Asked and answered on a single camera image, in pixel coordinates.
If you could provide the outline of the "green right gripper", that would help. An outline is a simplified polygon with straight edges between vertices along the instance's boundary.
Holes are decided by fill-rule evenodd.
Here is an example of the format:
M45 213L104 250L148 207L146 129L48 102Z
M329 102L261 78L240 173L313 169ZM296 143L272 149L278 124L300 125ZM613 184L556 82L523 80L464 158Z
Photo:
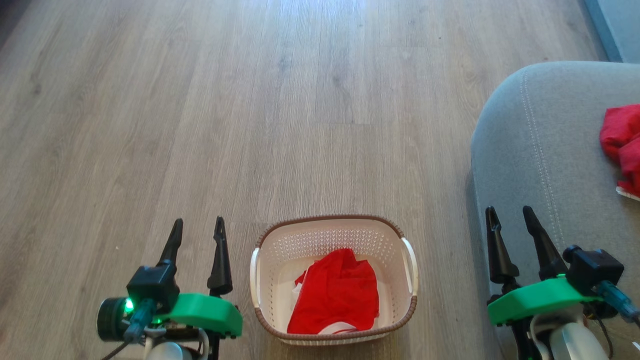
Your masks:
M540 282L514 289L487 305L494 326L508 325L528 317L555 312L580 303L603 302L601 296L583 295L569 283L569 271L553 240L540 223L532 207L523 207L526 229L534 240ZM502 237L502 225L494 207L486 208L486 241L489 280L493 284L514 287L520 276Z

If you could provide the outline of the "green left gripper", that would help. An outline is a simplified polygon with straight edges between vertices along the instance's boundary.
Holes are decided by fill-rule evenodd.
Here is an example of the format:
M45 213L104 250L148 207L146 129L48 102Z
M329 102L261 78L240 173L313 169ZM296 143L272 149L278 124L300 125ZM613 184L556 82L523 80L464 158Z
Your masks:
M176 265L178 250L182 244L184 221L174 221L166 244L158 260L158 266ZM182 292L172 310L158 315L160 321L172 321L180 325L202 328L224 337L243 335L243 316L230 301L220 298L233 291L230 254L226 224L222 216L215 220L215 255L210 276L206 282L209 295L201 292Z

